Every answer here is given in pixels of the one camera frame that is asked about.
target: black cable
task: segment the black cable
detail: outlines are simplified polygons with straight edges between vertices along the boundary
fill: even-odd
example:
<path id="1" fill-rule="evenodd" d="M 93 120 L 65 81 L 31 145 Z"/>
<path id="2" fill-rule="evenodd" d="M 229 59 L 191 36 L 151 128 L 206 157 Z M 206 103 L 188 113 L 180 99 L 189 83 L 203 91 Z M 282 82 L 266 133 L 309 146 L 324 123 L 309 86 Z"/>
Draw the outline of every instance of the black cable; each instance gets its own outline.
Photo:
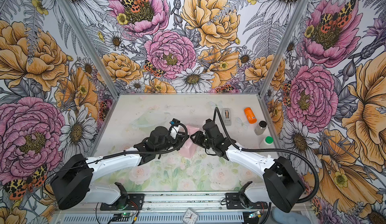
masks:
<path id="1" fill-rule="evenodd" d="M 100 224 L 100 222 L 99 222 L 99 220 L 98 220 L 98 217 L 97 217 L 97 215 L 96 215 L 96 211 L 98 210 L 98 204 L 99 204 L 99 202 L 97 203 L 97 205 L 96 205 L 96 207 L 95 207 L 95 218 L 97 219 L 98 224 Z"/>
<path id="2" fill-rule="evenodd" d="M 213 116 L 213 120 L 215 120 L 216 114 L 218 114 L 218 116 L 219 116 L 222 129 L 224 130 L 225 135 L 227 136 L 229 141 L 232 143 L 232 145 L 235 148 L 240 149 L 240 147 L 237 144 L 235 144 L 233 142 L 233 140 L 230 138 L 230 136 L 228 134 L 228 131 L 227 131 L 225 125 L 224 125 L 224 121 L 222 120 L 222 117 L 221 117 L 221 114 L 220 114 L 220 111 L 219 111 L 218 107 L 215 108 L 215 113 L 214 113 L 214 116 Z M 287 153 L 287 154 L 295 155 L 299 159 L 303 160 L 310 167 L 310 169 L 312 171 L 312 174 L 314 175 L 314 178 L 315 178 L 315 186 L 314 186 L 312 192 L 309 195 L 307 195 L 306 197 L 299 199 L 296 203 L 303 203 L 303 202 L 310 201 L 316 195 L 316 193 L 318 192 L 318 190 L 319 190 L 319 176 L 318 176 L 318 172 L 316 171 L 316 169 L 312 165 L 312 163 L 307 158 L 305 158 L 303 155 L 298 154 L 298 153 L 296 153 L 294 151 L 291 151 L 291 150 L 286 150 L 286 149 L 244 149 L 244 148 L 241 148 L 240 150 L 244 151 L 244 152 L 252 152 L 252 153 L 255 153 L 255 152 L 260 152 L 260 153 L 261 152 L 282 152 L 282 153 Z"/>
<path id="3" fill-rule="evenodd" d="M 46 190 L 46 192 L 50 193 L 51 195 L 54 195 L 53 193 L 49 192 L 49 191 L 47 190 L 47 188 L 46 188 L 46 181 L 47 181 L 51 176 L 53 176 L 53 175 L 55 175 L 55 174 L 57 174 L 57 173 L 59 173 L 59 172 L 62 172 L 62 171 L 66 171 L 66 170 L 70 170 L 70 169 L 76 169 L 76 168 L 79 168 L 79 167 L 83 167 L 83 166 L 85 166 L 85 165 L 92 164 L 92 163 L 95 163 L 95 162 L 97 162 L 97 161 L 98 161 L 98 160 L 95 160 L 95 161 L 93 161 L 93 162 L 86 163 L 86 164 L 83 164 L 83 165 L 80 165 L 80 166 L 71 167 L 71 168 L 67 168 L 67 169 L 61 169 L 61 170 L 59 170 L 59 171 L 56 171 L 56 172 L 50 174 L 49 176 L 47 176 L 47 178 L 44 180 L 43 188 Z"/>
<path id="4" fill-rule="evenodd" d="M 208 154 L 208 153 L 206 152 L 206 148 L 205 148 L 205 154 Z M 208 154 L 208 155 L 217 156 L 217 154 Z"/>
<path id="5" fill-rule="evenodd" d="M 147 151 L 124 151 L 124 152 L 119 152 L 119 153 L 116 153 L 116 154 L 110 154 L 110 155 L 106 155 L 104 156 L 102 159 L 110 159 L 110 158 L 114 158 L 114 157 L 118 157 L 118 156 L 121 156 L 121 155 L 126 155 L 126 154 L 167 154 L 167 153 L 170 153 L 170 152 L 173 152 L 174 150 L 178 150 L 182 147 L 182 145 L 185 144 L 186 140 L 189 139 L 189 135 L 188 135 L 188 129 L 186 128 L 185 125 L 183 125 L 182 123 L 175 123 L 173 125 L 170 126 L 169 128 L 169 131 L 168 131 L 168 135 L 170 136 L 170 132 L 171 130 L 173 129 L 173 127 L 175 126 L 182 126 L 185 130 L 185 137 L 182 139 L 181 141 L 181 144 L 179 144 L 178 146 L 172 148 L 172 149 L 168 149 L 168 150 L 164 150 L 164 151 L 158 151 L 158 152 L 147 152 Z"/>
<path id="6" fill-rule="evenodd" d="M 271 205 L 272 205 L 272 203 L 270 202 L 270 203 L 268 204 L 267 214 L 265 215 L 263 222 L 261 222 L 260 224 L 264 224 L 265 222 L 267 222 L 268 217 L 269 217 L 269 213 L 271 212 Z"/>

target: clock face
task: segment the clock face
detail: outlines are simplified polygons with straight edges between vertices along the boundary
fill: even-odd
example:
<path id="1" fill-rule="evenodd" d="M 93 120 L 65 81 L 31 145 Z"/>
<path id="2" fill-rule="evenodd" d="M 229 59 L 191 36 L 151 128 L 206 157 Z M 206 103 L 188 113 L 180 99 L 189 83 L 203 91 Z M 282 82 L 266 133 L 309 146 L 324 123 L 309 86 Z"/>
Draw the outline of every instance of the clock face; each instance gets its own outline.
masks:
<path id="1" fill-rule="evenodd" d="M 192 211 L 191 209 L 188 209 L 185 212 L 182 222 L 185 224 L 195 224 L 197 220 L 198 220 L 198 214 Z"/>

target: wall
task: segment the wall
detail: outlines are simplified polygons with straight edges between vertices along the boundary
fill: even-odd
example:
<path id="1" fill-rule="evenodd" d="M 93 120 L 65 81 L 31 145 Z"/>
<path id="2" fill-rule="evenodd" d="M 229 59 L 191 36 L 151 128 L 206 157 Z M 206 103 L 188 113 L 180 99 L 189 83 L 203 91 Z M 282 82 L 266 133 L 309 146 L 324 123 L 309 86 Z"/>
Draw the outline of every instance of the wall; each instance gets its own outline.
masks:
<path id="1" fill-rule="evenodd" d="M 70 1 L 94 45 L 108 48 L 103 63 L 127 93 L 257 92 L 270 63 L 252 61 L 276 52 L 297 2 Z"/>
<path id="2" fill-rule="evenodd" d="M 0 12 L 0 219 L 47 224 L 56 202 L 42 184 L 90 154 L 111 94 L 57 8 L 0 0 Z"/>
<path id="3" fill-rule="evenodd" d="M 310 0 L 264 96 L 320 223 L 386 223 L 384 2 Z"/>

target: pink cloth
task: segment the pink cloth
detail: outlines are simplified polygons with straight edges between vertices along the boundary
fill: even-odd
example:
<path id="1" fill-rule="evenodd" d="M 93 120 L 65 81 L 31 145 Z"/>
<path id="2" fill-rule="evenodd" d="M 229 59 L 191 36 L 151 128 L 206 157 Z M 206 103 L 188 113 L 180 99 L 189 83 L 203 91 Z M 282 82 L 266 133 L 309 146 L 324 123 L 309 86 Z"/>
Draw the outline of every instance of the pink cloth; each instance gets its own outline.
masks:
<path id="1" fill-rule="evenodd" d="M 190 136 L 200 130 L 200 128 L 198 127 L 192 127 L 189 125 L 186 125 L 186 128 L 188 129 L 188 134 Z M 181 147 L 181 149 L 178 150 L 178 153 L 184 156 L 185 158 L 190 159 L 194 155 L 196 149 L 197 144 L 194 144 L 193 141 L 189 138 L 188 140 L 186 140 L 185 144 Z"/>

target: mounting plate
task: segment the mounting plate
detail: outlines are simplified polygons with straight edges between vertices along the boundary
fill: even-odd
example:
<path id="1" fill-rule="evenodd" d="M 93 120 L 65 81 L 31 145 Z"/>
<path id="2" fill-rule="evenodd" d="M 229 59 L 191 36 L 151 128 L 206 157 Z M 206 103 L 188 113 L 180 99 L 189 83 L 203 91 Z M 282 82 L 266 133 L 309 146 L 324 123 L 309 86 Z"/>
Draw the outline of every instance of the mounting plate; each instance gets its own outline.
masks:
<path id="1" fill-rule="evenodd" d="M 134 202 L 137 207 L 138 207 L 138 210 L 142 210 L 142 204 L 144 202 L 144 197 L 145 197 L 145 194 L 133 194 L 133 193 L 129 193 L 128 194 L 128 200 L 129 201 L 132 201 Z M 102 203 L 100 205 L 100 210 L 101 211 L 117 211 L 117 207 L 114 206 L 114 205 L 108 205 L 106 203 Z M 135 211 L 136 208 L 131 204 L 129 203 L 128 206 L 126 208 L 124 208 L 122 211 Z"/>
<path id="2" fill-rule="evenodd" d="M 241 205 L 239 193 L 225 193 L 225 199 L 227 202 L 227 209 L 228 210 L 246 209 L 246 208 L 244 208 L 244 206 Z M 268 203 L 267 202 L 253 203 L 253 207 L 251 209 L 263 209 L 263 208 L 266 210 L 268 209 Z"/>

